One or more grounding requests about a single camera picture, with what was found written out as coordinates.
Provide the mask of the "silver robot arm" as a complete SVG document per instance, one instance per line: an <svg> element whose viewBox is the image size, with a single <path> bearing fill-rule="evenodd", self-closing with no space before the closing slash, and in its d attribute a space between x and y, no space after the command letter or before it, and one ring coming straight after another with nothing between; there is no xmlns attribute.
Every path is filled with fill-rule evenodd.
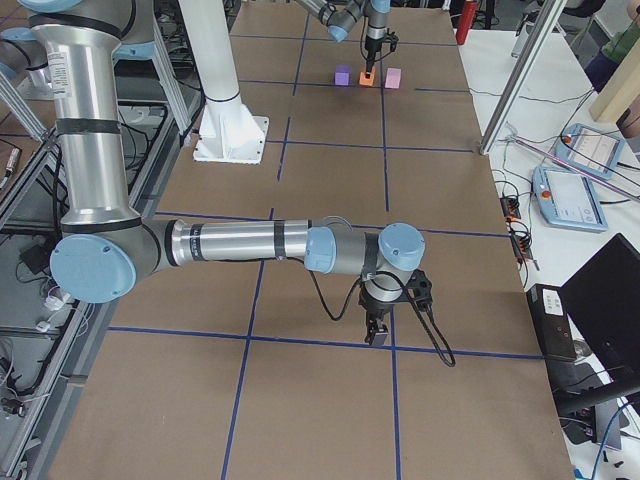
<svg viewBox="0 0 640 480"><path fill-rule="evenodd" d="M398 304L409 304L422 327L433 328L431 284L420 268L425 240L411 225L369 233L338 216L188 223L156 218L155 199L133 204L114 60L124 41L155 30L152 9L138 1L29 1L26 9L47 53L64 161L68 211L50 255L63 290L102 304L192 262L289 260L311 275L353 277L348 298L365 310L370 345L386 341L385 318Z"/></svg>
<svg viewBox="0 0 640 480"><path fill-rule="evenodd" d="M391 12L390 1L351 0L342 9L331 1L298 0L297 4L324 25L328 35L336 42L345 40L359 20L366 19L366 38L362 52L365 59L363 75L366 80L373 79L375 64L384 58L382 46L388 44L390 53L397 48L398 37L387 27Z"/></svg>

